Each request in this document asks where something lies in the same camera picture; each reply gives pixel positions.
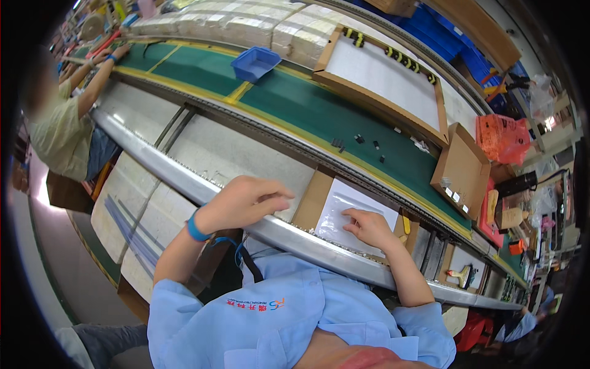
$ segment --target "person's right hand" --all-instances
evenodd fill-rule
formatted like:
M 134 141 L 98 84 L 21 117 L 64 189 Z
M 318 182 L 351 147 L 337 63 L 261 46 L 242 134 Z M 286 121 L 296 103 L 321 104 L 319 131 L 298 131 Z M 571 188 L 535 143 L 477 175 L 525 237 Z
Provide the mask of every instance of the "person's right hand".
M 401 244 L 381 214 L 355 208 L 346 209 L 341 214 L 350 216 L 350 223 L 345 225 L 343 229 L 354 234 L 364 243 L 383 252 L 396 243 Z
M 294 197 L 279 181 L 240 175 L 196 212 L 195 225 L 203 234 L 243 228 L 265 215 L 288 209 L 286 198 Z
M 113 51 L 113 56 L 117 58 L 117 60 L 121 60 L 127 53 L 129 52 L 129 44 L 121 45 Z

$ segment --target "orange plastic bag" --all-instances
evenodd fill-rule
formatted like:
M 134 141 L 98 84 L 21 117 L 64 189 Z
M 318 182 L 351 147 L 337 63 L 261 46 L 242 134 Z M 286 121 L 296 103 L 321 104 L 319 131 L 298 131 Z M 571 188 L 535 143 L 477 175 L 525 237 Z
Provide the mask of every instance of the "orange plastic bag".
M 490 114 L 476 120 L 476 142 L 490 160 L 522 165 L 530 147 L 526 119 Z

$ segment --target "red chair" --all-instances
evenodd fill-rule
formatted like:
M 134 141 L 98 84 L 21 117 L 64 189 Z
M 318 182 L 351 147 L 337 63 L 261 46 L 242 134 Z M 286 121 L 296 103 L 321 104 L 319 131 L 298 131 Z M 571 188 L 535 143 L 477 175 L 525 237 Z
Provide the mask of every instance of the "red chair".
M 457 352 L 469 351 L 476 344 L 483 344 L 487 347 L 492 341 L 493 330 L 494 321 L 492 319 L 469 311 L 465 327 L 454 337 Z

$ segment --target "blue wristband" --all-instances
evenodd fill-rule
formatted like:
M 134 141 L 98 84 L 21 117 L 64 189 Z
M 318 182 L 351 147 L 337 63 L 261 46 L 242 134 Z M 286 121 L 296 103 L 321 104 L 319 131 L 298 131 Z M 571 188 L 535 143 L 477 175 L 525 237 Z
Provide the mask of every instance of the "blue wristband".
M 188 222 L 186 224 L 186 228 L 188 229 L 188 234 L 190 234 L 191 237 L 195 241 L 198 241 L 198 242 L 207 241 L 212 235 L 212 234 L 202 234 L 201 231 L 199 231 L 199 229 L 195 225 L 195 214 L 202 207 L 198 208 L 194 213 L 192 213 L 191 218 L 188 220 Z
M 104 60 L 107 61 L 108 59 L 113 59 L 114 63 L 117 64 L 118 59 L 113 54 L 109 54 Z

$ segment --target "floor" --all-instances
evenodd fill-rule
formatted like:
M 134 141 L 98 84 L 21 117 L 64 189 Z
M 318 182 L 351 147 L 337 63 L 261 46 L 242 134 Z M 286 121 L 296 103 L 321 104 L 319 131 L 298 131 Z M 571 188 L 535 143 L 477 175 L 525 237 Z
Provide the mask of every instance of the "floor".
M 67 313 L 79 323 L 137 325 L 139 319 L 117 296 L 114 286 L 83 246 L 66 210 L 49 205 L 45 179 L 47 166 L 35 154 L 29 163 L 31 216 L 37 243 Z M 77 222 L 90 224 L 90 215 L 76 214 Z M 113 368 L 152 368 L 147 347 L 116 356 Z

